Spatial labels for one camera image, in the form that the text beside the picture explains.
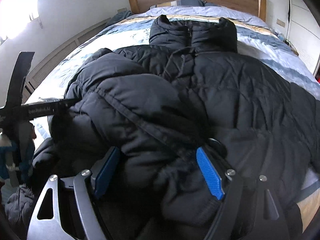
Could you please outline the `gloved blue left hand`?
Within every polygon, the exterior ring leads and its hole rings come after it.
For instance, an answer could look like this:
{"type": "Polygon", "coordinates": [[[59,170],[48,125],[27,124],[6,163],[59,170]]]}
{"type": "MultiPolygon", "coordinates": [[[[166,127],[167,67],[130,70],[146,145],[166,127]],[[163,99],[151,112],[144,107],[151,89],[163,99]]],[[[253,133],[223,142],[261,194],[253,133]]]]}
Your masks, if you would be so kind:
{"type": "Polygon", "coordinates": [[[12,187],[25,183],[33,172],[34,126],[29,121],[11,125],[1,132],[1,180],[12,187]]]}

